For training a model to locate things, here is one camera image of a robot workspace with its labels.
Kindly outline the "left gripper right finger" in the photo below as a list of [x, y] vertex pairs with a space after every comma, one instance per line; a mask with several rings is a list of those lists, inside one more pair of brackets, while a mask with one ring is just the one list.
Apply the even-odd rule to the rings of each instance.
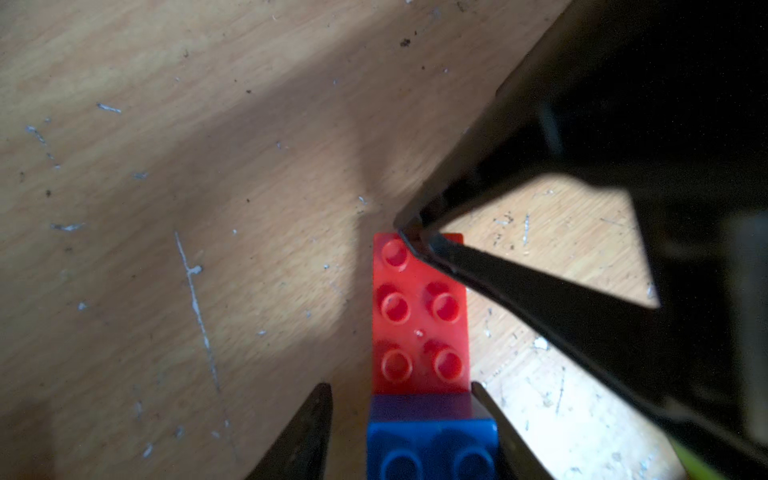
[[497, 424], [499, 454], [496, 460], [496, 471], [498, 478], [553, 480], [554, 477], [535, 456], [485, 387], [480, 382], [472, 381], [471, 392], [479, 403], [488, 410]]

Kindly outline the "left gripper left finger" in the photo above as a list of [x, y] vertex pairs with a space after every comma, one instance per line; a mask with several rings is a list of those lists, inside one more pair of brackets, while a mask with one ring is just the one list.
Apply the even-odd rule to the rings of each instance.
[[246, 479], [323, 479], [332, 415], [331, 385], [318, 383]]

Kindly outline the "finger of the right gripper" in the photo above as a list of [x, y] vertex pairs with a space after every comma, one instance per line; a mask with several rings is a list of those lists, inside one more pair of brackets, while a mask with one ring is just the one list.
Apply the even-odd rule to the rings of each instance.
[[[442, 235], [544, 174], [628, 194], [657, 307]], [[765, 2], [570, 3], [394, 226], [705, 465], [766, 477]]]

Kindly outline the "blue square lego brick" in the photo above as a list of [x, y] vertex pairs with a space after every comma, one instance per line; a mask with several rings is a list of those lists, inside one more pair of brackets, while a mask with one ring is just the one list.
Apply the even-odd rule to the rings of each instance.
[[470, 393], [372, 399], [369, 479], [496, 479], [498, 455], [497, 423]]

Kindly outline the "red long lego brick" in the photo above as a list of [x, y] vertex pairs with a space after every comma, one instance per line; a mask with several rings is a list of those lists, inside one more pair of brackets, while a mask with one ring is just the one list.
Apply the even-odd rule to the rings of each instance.
[[414, 256], [397, 234], [377, 233], [372, 300], [375, 394], [470, 390], [464, 285]]

